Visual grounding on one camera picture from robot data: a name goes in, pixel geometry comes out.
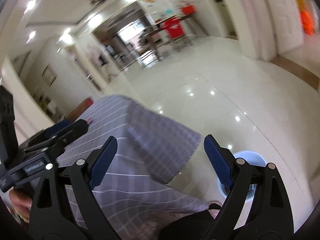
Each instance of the white door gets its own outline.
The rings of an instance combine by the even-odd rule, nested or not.
[[[268,0],[273,18],[278,54],[303,44],[303,30],[296,0]]]

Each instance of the metal rivet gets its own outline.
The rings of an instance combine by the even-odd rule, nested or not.
[[[272,170],[274,170],[276,168],[276,166],[273,163],[269,163],[268,167]]]
[[[237,159],[237,163],[240,165],[243,165],[243,164],[245,164],[245,160],[242,158],[239,158],[239,159]]]
[[[84,159],[80,159],[80,160],[77,160],[76,161],[76,164],[78,165],[78,166],[81,166],[81,165],[83,165],[85,163],[85,160]]]
[[[48,164],[45,166],[45,168],[46,168],[47,170],[51,170],[51,169],[53,168],[53,164],[52,164],[52,163],[48,163]]]

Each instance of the chair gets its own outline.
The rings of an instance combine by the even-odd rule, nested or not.
[[[186,39],[190,45],[193,45],[190,38],[188,38],[188,36],[186,36],[186,34],[184,33],[180,25],[180,22],[181,22],[180,18],[173,17],[166,20],[164,23],[162,23],[162,26],[161,26],[162,29],[167,31],[170,42],[173,44],[174,48],[178,52],[180,52],[180,49],[177,47],[176,41],[180,38]]]

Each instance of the orange object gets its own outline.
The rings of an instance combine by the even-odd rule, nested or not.
[[[189,14],[195,13],[196,8],[194,7],[194,5],[191,4],[191,5],[182,7],[181,11],[183,12],[184,15],[189,15]]]
[[[306,11],[300,11],[301,22],[303,31],[306,34],[313,35],[312,20],[310,15]]]

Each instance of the doorway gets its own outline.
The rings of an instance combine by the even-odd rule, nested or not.
[[[217,4],[217,8],[223,18],[224,25],[226,26],[226,28],[228,30],[229,35],[227,38],[237,40],[238,37],[236,34],[236,29],[235,29],[235,26],[232,22],[232,19],[231,19],[230,13],[229,13],[229,9],[228,9],[226,2],[224,0],[214,0],[214,1]]]

